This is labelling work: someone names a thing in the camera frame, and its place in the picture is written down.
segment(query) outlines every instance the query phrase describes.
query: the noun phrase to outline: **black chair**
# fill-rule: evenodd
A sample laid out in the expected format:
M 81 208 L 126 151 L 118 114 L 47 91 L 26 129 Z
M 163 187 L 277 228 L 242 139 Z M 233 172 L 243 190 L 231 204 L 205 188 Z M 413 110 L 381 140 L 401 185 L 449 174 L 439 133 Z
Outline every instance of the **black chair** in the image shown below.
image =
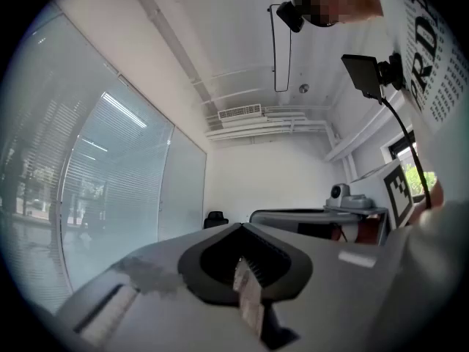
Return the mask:
M 221 211 L 210 211 L 208 217 L 204 220 L 204 229 L 228 224 L 228 222 L 229 220 L 223 217 Z

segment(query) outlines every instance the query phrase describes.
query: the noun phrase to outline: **ceiling light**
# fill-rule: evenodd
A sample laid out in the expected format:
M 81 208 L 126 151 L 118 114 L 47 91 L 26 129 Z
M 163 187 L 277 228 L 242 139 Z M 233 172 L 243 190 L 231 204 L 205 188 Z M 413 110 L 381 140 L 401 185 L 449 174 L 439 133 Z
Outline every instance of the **ceiling light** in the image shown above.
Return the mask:
M 108 149 L 105 149 L 104 147 L 102 147 L 102 146 L 100 146 L 100 145 L 98 145 L 98 144 L 95 144 L 95 143 L 92 142 L 92 141 L 88 141 L 88 140 L 85 139 L 85 138 L 82 138 L 81 140 L 82 140 L 82 141 L 85 141 L 87 144 L 90 144 L 90 145 L 92 145 L 92 146 L 94 146 L 94 147 L 97 147 L 98 149 L 100 149 L 100 150 L 102 150 L 102 151 L 108 151 Z
M 96 159 L 94 159 L 92 156 L 89 156 L 89 155 L 84 155 L 82 154 L 82 156 L 86 156 L 87 158 L 91 159 L 92 161 L 95 161 Z
M 116 107 L 119 111 L 121 111 L 124 115 L 128 116 L 132 119 L 132 121 L 137 124 L 141 128 L 146 128 L 147 124 L 141 121 L 135 114 L 130 112 L 127 108 L 125 108 L 121 103 L 111 97 L 107 92 L 105 92 L 102 96 L 106 102 L 109 102 L 112 106 Z

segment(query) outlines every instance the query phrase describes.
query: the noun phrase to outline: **glass window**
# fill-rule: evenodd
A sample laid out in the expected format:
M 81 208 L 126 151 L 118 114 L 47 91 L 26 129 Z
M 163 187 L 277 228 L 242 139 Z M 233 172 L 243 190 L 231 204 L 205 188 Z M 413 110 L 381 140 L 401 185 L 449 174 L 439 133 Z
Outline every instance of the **glass window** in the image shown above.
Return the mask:
M 173 128 L 119 80 L 99 98 L 73 148 L 62 195 L 64 255 L 74 290 L 158 241 Z
M 55 312 L 71 294 L 57 200 L 77 135 L 116 79 L 63 16 L 26 35 L 1 88 L 2 253 L 23 295 Z
M 126 254 L 202 229 L 205 153 L 59 10 L 0 92 L 1 253 L 28 300 L 55 313 Z
M 412 145 L 418 155 L 418 147 L 413 131 L 409 132 L 409 136 L 410 141 L 412 142 Z M 401 161 L 405 177 L 410 187 L 410 193 L 412 194 L 412 197 L 414 197 L 415 201 L 420 201 L 423 199 L 422 196 L 424 195 L 424 188 L 422 186 L 422 182 L 420 181 L 420 177 L 418 176 L 417 167 L 413 160 L 412 152 L 410 151 L 407 140 L 405 138 L 400 139 L 398 142 L 392 144 L 389 147 L 389 151 L 393 159 L 398 158 Z M 428 189 L 433 188 L 437 182 L 435 173 L 424 172 L 424 176 L 426 179 L 426 184 L 428 185 Z

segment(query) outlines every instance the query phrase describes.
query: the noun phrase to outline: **air vent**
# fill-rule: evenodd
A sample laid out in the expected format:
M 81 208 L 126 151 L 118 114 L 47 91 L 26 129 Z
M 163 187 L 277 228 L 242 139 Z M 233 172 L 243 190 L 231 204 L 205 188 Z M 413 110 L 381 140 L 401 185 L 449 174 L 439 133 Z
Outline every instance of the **air vent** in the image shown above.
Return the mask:
M 218 118 L 222 122 L 261 116 L 262 110 L 260 104 L 252 104 L 250 106 L 237 107 L 235 109 L 224 109 L 223 111 L 218 112 Z

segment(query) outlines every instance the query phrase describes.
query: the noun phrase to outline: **white ceiling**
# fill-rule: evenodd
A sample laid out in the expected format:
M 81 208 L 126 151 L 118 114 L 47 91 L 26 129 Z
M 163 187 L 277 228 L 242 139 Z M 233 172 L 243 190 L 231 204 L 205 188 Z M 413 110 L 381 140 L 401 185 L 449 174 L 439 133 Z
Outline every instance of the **white ceiling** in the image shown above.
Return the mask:
M 382 19 L 330 28 L 305 23 L 301 33 L 292 33 L 289 92 L 280 98 L 274 90 L 267 9 L 286 0 L 155 1 L 211 97 L 236 94 L 210 102 L 217 109 L 250 103 L 331 107 L 350 95 L 363 98 L 355 92 L 341 55 L 367 54 L 381 60 L 391 54 Z M 309 84 L 306 94 L 299 93 L 301 84 Z

